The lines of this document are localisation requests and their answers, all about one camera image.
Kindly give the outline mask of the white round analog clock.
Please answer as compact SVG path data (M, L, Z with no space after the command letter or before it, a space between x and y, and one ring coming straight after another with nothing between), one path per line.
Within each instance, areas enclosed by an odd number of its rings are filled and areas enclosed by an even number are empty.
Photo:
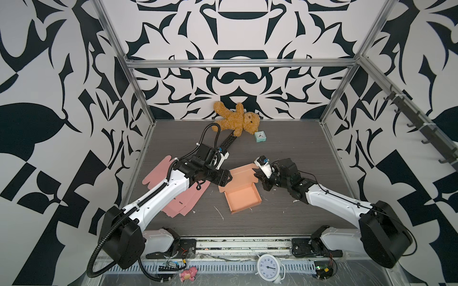
M256 263L256 274L264 281L280 284L285 279L286 268L280 259L271 254L264 254Z

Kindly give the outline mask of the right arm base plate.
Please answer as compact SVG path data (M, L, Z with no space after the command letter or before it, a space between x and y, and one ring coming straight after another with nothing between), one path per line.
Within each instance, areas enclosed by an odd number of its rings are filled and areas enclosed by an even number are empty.
M318 238L293 238L292 255L296 258L343 257L342 250L329 250Z

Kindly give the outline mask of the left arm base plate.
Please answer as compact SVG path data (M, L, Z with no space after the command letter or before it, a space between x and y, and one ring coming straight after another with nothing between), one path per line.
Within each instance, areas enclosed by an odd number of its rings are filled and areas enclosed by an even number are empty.
M182 255L187 256L194 252L197 241L195 239L175 240L166 252L153 252L146 254L146 259L181 259Z

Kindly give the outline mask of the brown teddy bear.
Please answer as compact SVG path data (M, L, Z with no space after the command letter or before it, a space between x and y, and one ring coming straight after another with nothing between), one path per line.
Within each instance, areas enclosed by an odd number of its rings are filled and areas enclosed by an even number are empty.
M214 112L222 117L215 121L220 130L232 130L235 137L240 137L243 131L254 135L259 131L260 116L253 112L245 112L243 104L236 104L236 111L229 110L223 102L217 101L213 105Z

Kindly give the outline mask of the salmon cardboard box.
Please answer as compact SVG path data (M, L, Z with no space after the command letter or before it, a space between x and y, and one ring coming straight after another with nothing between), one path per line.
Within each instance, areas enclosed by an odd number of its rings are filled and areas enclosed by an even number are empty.
M258 206L262 200L256 188L256 165L247 164L230 170L232 180L225 187L218 187L220 193L224 193L231 214Z

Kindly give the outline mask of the black remote control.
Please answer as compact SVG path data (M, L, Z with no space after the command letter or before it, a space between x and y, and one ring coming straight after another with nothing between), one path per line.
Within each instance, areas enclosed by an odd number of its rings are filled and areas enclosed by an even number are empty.
M234 132L232 132L232 133L223 141L223 143L220 145L219 151L222 152L222 153L227 152L227 150L230 148L230 146L232 145L232 143L235 142L236 139L237 139L237 137L234 135Z

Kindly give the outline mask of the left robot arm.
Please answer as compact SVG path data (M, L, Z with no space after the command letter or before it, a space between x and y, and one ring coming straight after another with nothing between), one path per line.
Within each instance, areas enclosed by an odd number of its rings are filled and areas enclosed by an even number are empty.
M121 209L109 209L88 262L88 275L98 276L115 265L126 269L138 261L148 245L144 230L175 197L204 182L224 187L232 180L230 171L221 167L228 157L226 147L200 144L191 157L174 159L165 177L142 197Z

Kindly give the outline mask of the small pink toy figure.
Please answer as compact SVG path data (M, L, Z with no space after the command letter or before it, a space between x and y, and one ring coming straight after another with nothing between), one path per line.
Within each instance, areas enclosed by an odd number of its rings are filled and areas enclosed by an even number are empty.
M196 279L197 274L198 274L198 269L195 266L185 269L180 274L180 281L181 282L184 282L187 280L194 281Z

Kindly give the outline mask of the right circuit board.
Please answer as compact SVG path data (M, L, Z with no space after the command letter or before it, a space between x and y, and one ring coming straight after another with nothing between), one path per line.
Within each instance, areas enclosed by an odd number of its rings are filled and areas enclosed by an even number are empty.
M338 272L338 264L334 260L317 261L315 263L315 274L312 275L313 278L321 281L327 281L330 278L334 277Z

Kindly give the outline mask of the wall hook rack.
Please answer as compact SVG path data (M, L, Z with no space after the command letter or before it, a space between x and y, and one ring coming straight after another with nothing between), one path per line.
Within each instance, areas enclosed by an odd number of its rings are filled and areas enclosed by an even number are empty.
M441 164L449 164L456 172L458 171L458 145L455 144L446 133L434 123L407 95L397 93L390 86L390 94L384 98L391 101L396 107L396 114L404 114L410 121L407 125L419 131L424 139L422 144L432 145L441 155Z

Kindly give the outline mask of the circuit board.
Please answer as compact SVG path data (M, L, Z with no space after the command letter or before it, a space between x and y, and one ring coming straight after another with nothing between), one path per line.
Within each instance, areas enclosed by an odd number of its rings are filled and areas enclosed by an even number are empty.
M327 281L330 278L334 277L338 272L338 264L334 260L317 261L315 263L315 274L312 275L313 278L321 281Z
M179 262L167 262L162 266L159 266L158 272L179 272L187 268L186 260L183 260L182 263Z

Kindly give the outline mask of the left circuit board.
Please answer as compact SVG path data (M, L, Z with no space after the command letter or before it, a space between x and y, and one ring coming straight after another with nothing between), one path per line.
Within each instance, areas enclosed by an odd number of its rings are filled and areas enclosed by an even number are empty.
M167 262L162 266L159 266L158 272L179 272L187 268L186 260L183 260L182 263L179 262Z

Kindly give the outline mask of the small teal alarm clock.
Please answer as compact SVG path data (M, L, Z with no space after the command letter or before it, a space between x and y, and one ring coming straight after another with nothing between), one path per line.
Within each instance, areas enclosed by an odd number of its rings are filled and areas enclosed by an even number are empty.
M257 143L266 142L267 140L267 136L264 131L255 132L254 137Z

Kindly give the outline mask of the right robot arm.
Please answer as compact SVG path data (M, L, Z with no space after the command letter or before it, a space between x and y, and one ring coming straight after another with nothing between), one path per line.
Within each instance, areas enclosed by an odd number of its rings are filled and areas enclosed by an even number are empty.
M331 256L335 251L350 251L368 255L384 268L393 268L406 255L415 236L404 226L392 207L384 202L368 203L332 191L318 183L312 175L298 170L290 159L270 162L265 156L255 159L255 177L263 189L284 188L296 200L319 207L353 225L339 229L323 225L310 237L304 256Z

